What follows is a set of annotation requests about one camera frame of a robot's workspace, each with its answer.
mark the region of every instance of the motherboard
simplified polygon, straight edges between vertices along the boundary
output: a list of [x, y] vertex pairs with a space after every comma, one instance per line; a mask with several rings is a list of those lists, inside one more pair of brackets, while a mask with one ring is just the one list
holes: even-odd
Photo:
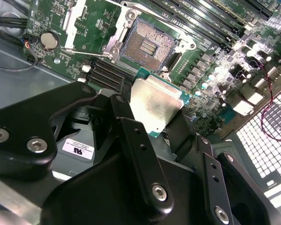
[[95, 89], [151, 71], [190, 95], [201, 135], [281, 76], [281, 0], [32, 0], [27, 37], [40, 64]]

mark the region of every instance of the sticker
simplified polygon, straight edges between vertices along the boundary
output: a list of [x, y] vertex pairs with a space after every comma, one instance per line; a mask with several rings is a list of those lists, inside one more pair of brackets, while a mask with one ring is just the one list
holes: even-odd
[[66, 142], [62, 147], [62, 149], [64, 151], [70, 152], [74, 155], [81, 156], [87, 159], [92, 159], [94, 154], [94, 147], [74, 141], [70, 138], [66, 139]]

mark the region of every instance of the black cable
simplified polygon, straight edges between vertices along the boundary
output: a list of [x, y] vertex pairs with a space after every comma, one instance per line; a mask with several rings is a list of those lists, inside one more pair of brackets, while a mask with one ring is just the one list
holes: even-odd
[[15, 46], [17, 46], [20, 49], [23, 49], [23, 46], [24, 46], [23, 42], [19, 38], [16, 38], [8, 33], [5, 33], [2, 30], [0, 30], [0, 38], [14, 44]]
[[22, 72], [22, 71], [26, 71], [26, 70], [33, 68], [37, 64], [37, 61], [38, 61], [37, 54], [31, 49], [30, 45], [27, 42], [24, 44], [24, 46], [26, 46], [26, 45], [29, 46], [29, 48], [27, 48], [27, 47], [26, 48], [29, 50], [31, 55], [34, 57], [34, 62], [30, 66], [25, 67], [25, 68], [20, 68], [20, 69], [11, 69], [11, 68], [0, 67], [0, 70], [7, 71], [7, 72]]
[[28, 15], [28, 9], [22, 6], [20, 3], [16, 2], [15, 0], [3, 0], [9, 5], [13, 6], [16, 10], [24, 15]]
[[27, 28], [27, 24], [15, 23], [15, 22], [0, 22], [0, 27], [10, 27], [10, 28], [26, 29]]
[[8, 23], [27, 23], [28, 19], [18, 17], [0, 17], [0, 22]]

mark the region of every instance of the red wire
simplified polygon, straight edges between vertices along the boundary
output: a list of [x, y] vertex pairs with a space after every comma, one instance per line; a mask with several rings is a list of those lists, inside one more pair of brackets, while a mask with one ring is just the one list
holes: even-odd
[[266, 132], [266, 130], [264, 129], [264, 122], [263, 122], [263, 120], [264, 120], [265, 117], [266, 117], [266, 112], [267, 112], [267, 111], [273, 106], [273, 104], [274, 104], [274, 96], [273, 96], [273, 91], [272, 91], [272, 83], [271, 83], [271, 81], [270, 81], [270, 78], [269, 78], [269, 76], [268, 76], [268, 73], [266, 72], [266, 70], [265, 70], [265, 68], [264, 68], [263, 65], [261, 66], [261, 69], [262, 69], [262, 70], [265, 72], [265, 74], [266, 74], [266, 81], [267, 81], [268, 89], [269, 89], [270, 95], [271, 95], [271, 100], [270, 100], [270, 102], [268, 103], [267, 107], [265, 107], [265, 109], [264, 109], [264, 111], [262, 112], [262, 115], [261, 115], [261, 130], [262, 130], [262, 132], [263, 132], [267, 137], [269, 137], [269, 138], [271, 138], [271, 139], [274, 139], [274, 140], [276, 140], [276, 141], [278, 141], [278, 142], [281, 142], [281, 139], [277, 139], [277, 138], [273, 137], [272, 135], [268, 134], [268, 133]]
[[30, 48], [30, 46], [29, 46], [29, 42], [28, 42], [28, 41], [25, 41], [25, 47], [26, 47], [27, 49], [29, 49], [29, 48]]

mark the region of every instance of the capacitor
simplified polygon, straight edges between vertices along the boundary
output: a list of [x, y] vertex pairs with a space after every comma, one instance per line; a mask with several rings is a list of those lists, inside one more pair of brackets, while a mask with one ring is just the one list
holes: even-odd
[[243, 53], [248, 57], [254, 56], [254, 54], [255, 54], [252, 49], [247, 48], [247, 47], [243, 48]]
[[220, 85], [219, 86], [219, 90], [221, 91], [221, 93], [224, 95], [227, 93], [227, 90], [224, 88], [224, 86]]
[[220, 66], [218, 66], [218, 65], [214, 65], [212, 68], [214, 69], [214, 71], [216, 73], [220, 73], [222, 71], [222, 68]]
[[197, 114], [195, 112], [193, 112], [190, 117], [193, 122], [195, 122], [197, 120]]
[[252, 74], [250, 74], [248, 71], [245, 70], [244, 76], [245, 76], [245, 78], [250, 79], [252, 77]]
[[41, 34], [41, 43], [46, 50], [53, 50], [59, 46], [60, 40], [57, 34], [46, 31]]
[[272, 60], [272, 57], [269, 56], [267, 53], [265, 53], [265, 52], [263, 52], [263, 51], [259, 51], [259, 52], [257, 52], [257, 54], [258, 54], [259, 56], [261, 56], [261, 58], [263, 58], [263, 59], [264, 59], [265, 61], [267, 61], [267, 62], [269, 62], [269, 61]]
[[246, 82], [247, 82], [247, 78], [246, 78], [243, 74], [241, 74], [241, 75], [239, 76], [239, 80], [240, 80], [242, 83], [246, 83]]
[[255, 41], [250, 41], [248, 43], [248, 46], [255, 51], [259, 50], [259, 48], [260, 48], [259, 43], [255, 42]]
[[208, 73], [207, 76], [208, 76], [208, 80], [210, 81], [213, 81], [215, 79], [215, 75], [212, 73]]
[[195, 89], [193, 90], [195, 96], [200, 96], [201, 95], [201, 91], [199, 89]]
[[206, 81], [201, 81], [202, 89], [206, 89], [208, 87], [208, 83]]
[[224, 99], [222, 99], [221, 97], [219, 98], [219, 102], [221, 104], [221, 107], [225, 107], [227, 104], [225, 103]]

